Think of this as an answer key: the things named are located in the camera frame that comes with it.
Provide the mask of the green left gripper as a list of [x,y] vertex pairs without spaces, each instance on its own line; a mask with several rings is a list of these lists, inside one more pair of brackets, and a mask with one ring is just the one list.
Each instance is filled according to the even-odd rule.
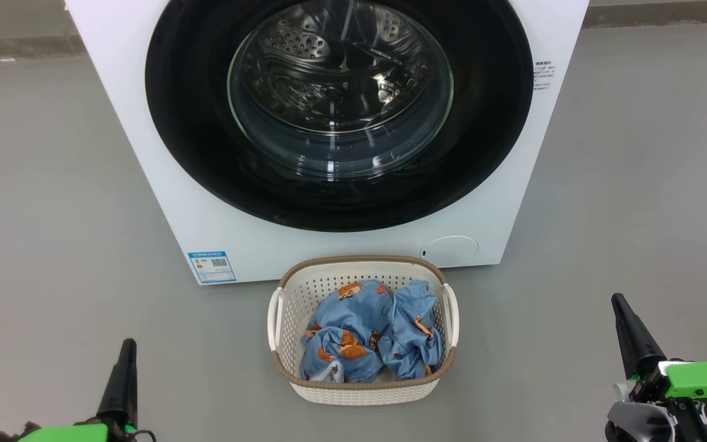
[[135,428],[136,361],[135,339],[124,339],[96,412],[98,419],[112,421],[84,421],[74,425],[47,427],[29,421],[20,433],[0,431],[0,442],[156,442],[154,432]]

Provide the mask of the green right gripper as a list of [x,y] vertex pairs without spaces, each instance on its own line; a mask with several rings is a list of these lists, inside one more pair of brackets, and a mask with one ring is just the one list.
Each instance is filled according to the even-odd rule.
[[668,360],[623,294],[611,304],[625,377],[635,382],[629,442],[707,442],[707,362]]

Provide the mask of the blue cartoon print garment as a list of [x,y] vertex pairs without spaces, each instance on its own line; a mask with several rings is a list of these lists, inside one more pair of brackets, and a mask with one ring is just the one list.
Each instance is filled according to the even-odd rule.
[[444,344],[435,327],[436,302],[427,281],[414,280],[393,294],[378,349],[397,381],[429,377],[441,364]]
[[307,324],[300,372],[307,381],[370,383],[384,370],[379,341],[389,324],[391,290],[376,280],[330,293]]

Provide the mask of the black round glass washer door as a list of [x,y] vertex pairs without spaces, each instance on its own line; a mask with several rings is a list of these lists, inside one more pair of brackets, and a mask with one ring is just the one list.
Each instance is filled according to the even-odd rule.
[[436,40],[418,103],[359,131],[304,131],[260,109],[235,73],[253,29],[305,0],[169,0],[145,89],[155,128],[222,201],[302,230],[378,230],[468,195],[516,144],[532,101],[527,29],[509,0],[367,0]]

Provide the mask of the perforated steel washer drum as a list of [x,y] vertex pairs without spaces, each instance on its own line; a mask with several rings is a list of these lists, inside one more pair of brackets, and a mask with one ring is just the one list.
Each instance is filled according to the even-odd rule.
[[305,0],[260,23],[235,73],[269,117],[311,132],[351,132],[415,106],[434,79],[436,40],[395,8]]

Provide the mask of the blue energy label sticker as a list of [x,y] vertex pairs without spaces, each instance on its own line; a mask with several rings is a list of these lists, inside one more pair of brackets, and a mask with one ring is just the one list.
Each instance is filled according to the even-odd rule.
[[200,285],[227,284],[238,280],[225,251],[189,252],[187,257]]

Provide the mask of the cream perforated laundry basket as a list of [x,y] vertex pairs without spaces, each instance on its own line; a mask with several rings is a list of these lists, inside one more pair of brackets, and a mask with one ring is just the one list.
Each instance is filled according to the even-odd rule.
[[[414,280],[429,283],[437,297],[435,327],[444,344],[440,366],[429,377],[407,381],[397,381],[386,366],[370,383],[305,380],[300,372],[305,351],[303,336],[320,302],[336,289],[370,280],[387,286],[392,295]],[[434,265],[401,255],[348,255],[315,258],[287,271],[269,303],[267,336],[278,372],[304,400],[336,406],[398,405],[426,397],[450,370],[457,355],[459,321],[454,290]]]

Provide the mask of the round white filter cover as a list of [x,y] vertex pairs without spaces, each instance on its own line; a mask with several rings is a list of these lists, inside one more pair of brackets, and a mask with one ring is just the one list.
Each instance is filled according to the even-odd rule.
[[479,243],[473,238],[449,236],[425,244],[419,257],[437,268],[457,268],[473,260],[479,251]]

